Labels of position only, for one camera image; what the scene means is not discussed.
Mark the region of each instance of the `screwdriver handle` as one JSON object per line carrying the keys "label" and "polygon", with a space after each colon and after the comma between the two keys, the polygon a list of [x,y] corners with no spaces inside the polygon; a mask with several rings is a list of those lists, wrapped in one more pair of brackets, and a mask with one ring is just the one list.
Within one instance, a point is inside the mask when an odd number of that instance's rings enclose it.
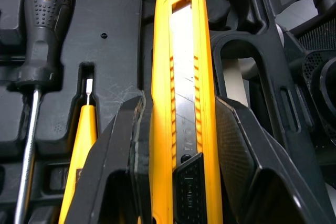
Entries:
{"label": "screwdriver handle", "polygon": [[55,84],[73,5],[74,0],[25,0],[27,54],[18,72],[19,87]]}
{"label": "screwdriver handle", "polygon": [[80,178],[89,151],[96,140],[96,108],[93,105],[84,105],[80,111],[76,139],[72,151],[68,179],[58,224],[64,224],[65,222],[75,193],[76,183]]}

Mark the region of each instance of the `flat screwdriver tip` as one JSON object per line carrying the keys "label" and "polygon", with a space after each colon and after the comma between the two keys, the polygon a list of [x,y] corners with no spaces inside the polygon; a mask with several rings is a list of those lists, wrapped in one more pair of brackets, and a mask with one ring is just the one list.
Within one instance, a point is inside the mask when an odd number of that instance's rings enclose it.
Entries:
{"label": "flat screwdriver tip", "polygon": [[92,94],[93,79],[86,80],[87,105],[90,105],[90,95]]}

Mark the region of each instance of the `tool case compartment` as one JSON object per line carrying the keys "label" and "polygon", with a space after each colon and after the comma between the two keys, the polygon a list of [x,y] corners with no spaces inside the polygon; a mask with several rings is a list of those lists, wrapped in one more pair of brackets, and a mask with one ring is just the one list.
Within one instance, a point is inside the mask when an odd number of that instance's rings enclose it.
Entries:
{"label": "tool case compartment", "polygon": [[[23,3],[0,1],[0,223],[13,223],[31,104],[30,94],[15,86],[26,49]],[[142,96],[141,90],[150,97],[154,9],[155,0],[76,0],[60,84],[41,102],[29,223],[58,221],[84,80],[94,79],[98,135],[123,102]]]}

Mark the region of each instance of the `yellow screwdriver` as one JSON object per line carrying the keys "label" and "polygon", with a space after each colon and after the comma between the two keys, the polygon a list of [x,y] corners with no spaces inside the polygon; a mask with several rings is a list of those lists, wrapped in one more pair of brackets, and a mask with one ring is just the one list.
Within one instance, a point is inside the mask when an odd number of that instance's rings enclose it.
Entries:
{"label": "yellow screwdriver", "polygon": [[80,174],[84,167],[89,151],[97,140],[96,108],[93,105],[90,105],[92,85],[93,79],[87,79],[87,103],[81,108],[80,111],[76,139],[68,173],[68,180],[58,221],[59,224],[63,224],[65,222],[72,198],[75,193],[76,183],[80,178]]}

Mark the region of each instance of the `screwdriver shaft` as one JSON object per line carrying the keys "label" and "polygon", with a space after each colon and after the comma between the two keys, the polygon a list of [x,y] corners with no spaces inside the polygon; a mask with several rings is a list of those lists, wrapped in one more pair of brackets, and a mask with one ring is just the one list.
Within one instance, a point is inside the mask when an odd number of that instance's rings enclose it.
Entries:
{"label": "screwdriver shaft", "polygon": [[39,104],[41,100],[41,91],[39,89],[34,90],[33,105],[30,114],[28,125],[28,136],[24,152],[19,194],[17,198],[14,224],[22,224],[25,219],[31,188],[31,178],[34,171],[34,158],[35,158],[35,145],[34,135],[36,128],[36,121],[38,117]]}

